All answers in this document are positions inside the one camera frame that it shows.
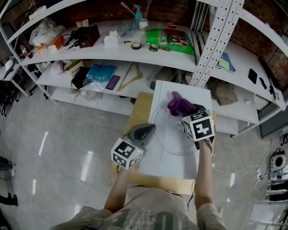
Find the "smartphone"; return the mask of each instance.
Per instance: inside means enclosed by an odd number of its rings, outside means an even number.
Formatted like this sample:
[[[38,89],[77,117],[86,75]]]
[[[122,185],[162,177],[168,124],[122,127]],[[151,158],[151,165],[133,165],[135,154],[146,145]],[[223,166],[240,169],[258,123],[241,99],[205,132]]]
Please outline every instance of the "smartphone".
[[[106,85],[106,89],[113,90],[119,79],[119,76],[113,75],[112,78],[109,80],[108,84]]]
[[[250,69],[250,70],[249,70],[248,78],[249,78],[254,84],[256,84],[256,82],[257,82],[257,73],[256,73],[253,69]]]

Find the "white box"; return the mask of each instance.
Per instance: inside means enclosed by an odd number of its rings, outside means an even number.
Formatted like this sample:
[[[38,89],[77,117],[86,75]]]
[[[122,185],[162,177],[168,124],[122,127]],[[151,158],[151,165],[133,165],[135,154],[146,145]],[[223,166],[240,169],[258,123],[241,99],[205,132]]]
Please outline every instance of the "white box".
[[[84,63],[81,59],[73,60],[71,63],[64,65],[64,70],[73,79],[80,67],[84,67]]]
[[[112,161],[123,168],[129,169],[142,159],[143,150],[129,142],[118,138],[111,149]]]
[[[46,6],[41,6],[39,7],[33,14],[29,15],[29,19],[32,20],[33,18],[35,18],[38,14],[43,13],[46,10]]]
[[[88,27],[89,26],[88,19],[76,21],[76,25],[77,25],[78,28],[79,27]]]

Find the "brick wall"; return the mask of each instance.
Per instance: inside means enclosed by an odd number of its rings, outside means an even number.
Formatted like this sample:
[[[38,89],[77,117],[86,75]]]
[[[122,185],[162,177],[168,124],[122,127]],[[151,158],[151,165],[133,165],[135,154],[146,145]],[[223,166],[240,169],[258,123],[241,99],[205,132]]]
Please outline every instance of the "brick wall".
[[[6,12],[3,15],[3,18],[1,19],[2,24],[4,24],[5,22],[9,22],[11,24],[12,28],[15,31],[17,31],[18,28],[21,26],[21,21],[17,20],[17,18],[20,15],[22,15],[26,10],[28,10],[29,6],[30,6],[30,1],[24,0],[23,2],[21,2],[20,4],[15,6],[12,10]],[[19,41],[21,41],[26,46],[26,48],[28,48],[28,49],[32,48],[32,46],[29,44],[29,39],[30,39],[30,34],[31,34],[32,29],[33,29],[33,27],[31,29],[25,31],[24,33],[22,33],[19,36]],[[8,58],[8,56],[3,51],[3,49],[1,49],[1,47],[0,47],[0,62],[6,63],[7,58]]]
[[[123,20],[134,16],[122,5],[121,0],[95,1],[87,0],[54,13],[51,17],[65,27],[74,27],[75,21],[89,19],[90,23]],[[130,9],[133,4],[140,5],[145,14],[147,0],[125,0]],[[190,26],[194,9],[194,1],[189,0],[154,0],[150,5],[147,19],[150,21],[174,22],[178,25]]]
[[[272,0],[245,0],[243,8],[252,13],[279,35],[281,30],[287,29],[288,17]],[[209,31],[209,18],[206,18],[204,28]],[[242,19],[239,19],[230,41],[244,47],[253,54],[268,61],[277,46],[255,27]],[[285,55],[277,55],[269,65],[275,77],[280,83],[281,89],[288,87],[288,58]]]

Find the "glossy floor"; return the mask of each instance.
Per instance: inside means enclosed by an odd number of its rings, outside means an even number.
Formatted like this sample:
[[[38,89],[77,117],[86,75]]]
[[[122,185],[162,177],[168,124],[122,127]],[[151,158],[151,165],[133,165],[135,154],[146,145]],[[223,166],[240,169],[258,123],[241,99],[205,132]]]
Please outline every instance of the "glossy floor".
[[[82,205],[102,208],[114,181],[109,175],[110,150],[127,121],[124,115],[61,102],[56,105],[45,100],[40,90],[14,103],[8,116],[0,117],[0,155],[17,164],[12,188],[19,206],[0,205],[13,229],[45,230],[71,219]],[[259,137],[258,129],[238,138],[217,134],[213,163],[224,171],[261,163],[264,172],[270,145],[270,139]],[[271,149],[278,145],[273,141]],[[249,222],[250,218],[272,221],[285,206],[255,203],[263,200],[254,186],[256,171],[257,167],[235,173],[213,170],[214,201],[223,208],[227,229],[260,230],[261,225]],[[267,181],[256,187],[265,195]],[[256,211],[251,216],[257,205],[272,214],[263,219]],[[193,201],[189,217],[195,221]]]

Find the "white board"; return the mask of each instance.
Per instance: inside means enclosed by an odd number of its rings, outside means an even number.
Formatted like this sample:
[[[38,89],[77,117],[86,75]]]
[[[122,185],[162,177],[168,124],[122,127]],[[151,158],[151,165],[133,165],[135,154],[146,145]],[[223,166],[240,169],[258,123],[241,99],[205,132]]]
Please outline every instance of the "white board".
[[[158,80],[149,117],[149,122],[156,124],[156,132],[146,147],[147,152],[140,163],[139,172],[159,177],[195,179],[199,151],[193,140],[179,129],[182,125],[177,121],[182,120],[181,116],[173,117],[167,109],[173,91],[212,112],[209,90]]]

